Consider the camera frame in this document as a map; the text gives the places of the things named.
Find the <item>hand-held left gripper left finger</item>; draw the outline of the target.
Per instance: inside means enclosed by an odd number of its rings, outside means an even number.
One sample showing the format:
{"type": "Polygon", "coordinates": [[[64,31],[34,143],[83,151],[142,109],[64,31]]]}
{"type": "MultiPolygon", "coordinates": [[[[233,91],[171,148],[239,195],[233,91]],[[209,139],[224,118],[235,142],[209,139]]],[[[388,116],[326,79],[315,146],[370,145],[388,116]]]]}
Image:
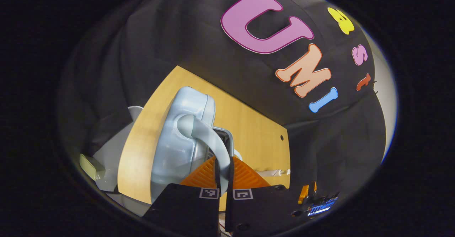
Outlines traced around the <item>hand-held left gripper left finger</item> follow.
{"type": "Polygon", "coordinates": [[[211,157],[178,184],[168,184],[143,219],[180,237],[219,237],[219,167],[211,157]]]}

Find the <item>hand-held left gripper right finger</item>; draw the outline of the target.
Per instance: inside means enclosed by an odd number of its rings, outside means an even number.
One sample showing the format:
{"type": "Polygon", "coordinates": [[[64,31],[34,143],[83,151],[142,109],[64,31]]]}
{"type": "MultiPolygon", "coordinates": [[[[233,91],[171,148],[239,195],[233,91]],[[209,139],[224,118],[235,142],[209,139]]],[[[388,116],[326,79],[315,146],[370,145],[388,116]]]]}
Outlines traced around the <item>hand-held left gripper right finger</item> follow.
{"type": "Polygon", "coordinates": [[[234,188],[239,166],[230,158],[229,187],[226,193],[225,229],[233,236],[282,236],[305,224],[305,211],[283,185],[234,188]]]}

